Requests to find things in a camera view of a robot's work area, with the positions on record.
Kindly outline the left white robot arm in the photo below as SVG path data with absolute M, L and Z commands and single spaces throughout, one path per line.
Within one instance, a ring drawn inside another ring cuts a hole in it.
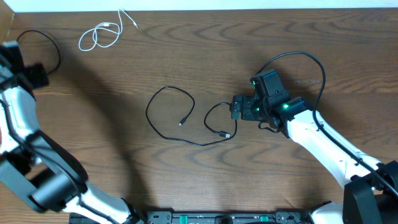
M 16 41 L 1 44 L 1 183 L 39 213 L 75 213 L 81 223 L 147 222 L 93 185 L 80 162 L 41 130 L 33 90 L 48 83 L 41 64 L 24 66 Z

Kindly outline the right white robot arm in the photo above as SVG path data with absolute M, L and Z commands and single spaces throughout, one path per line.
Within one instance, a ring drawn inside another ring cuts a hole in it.
M 236 95 L 234 120 L 257 121 L 310 152 L 343 189 L 343 203 L 325 202 L 304 223 L 397 223 L 397 161 L 383 163 L 335 131 L 307 100 L 291 98 L 276 70 L 250 79 L 252 96 Z

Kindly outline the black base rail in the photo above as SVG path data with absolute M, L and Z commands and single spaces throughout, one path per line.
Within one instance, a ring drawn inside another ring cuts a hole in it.
M 325 218 L 312 218 L 309 214 L 298 211 L 276 211 L 267 213 L 189 213 L 157 211 L 148 212 L 146 218 L 132 218 L 127 223 L 136 224 L 240 224 L 240 223 L 343 223 L 337 215 L 327 215 Z

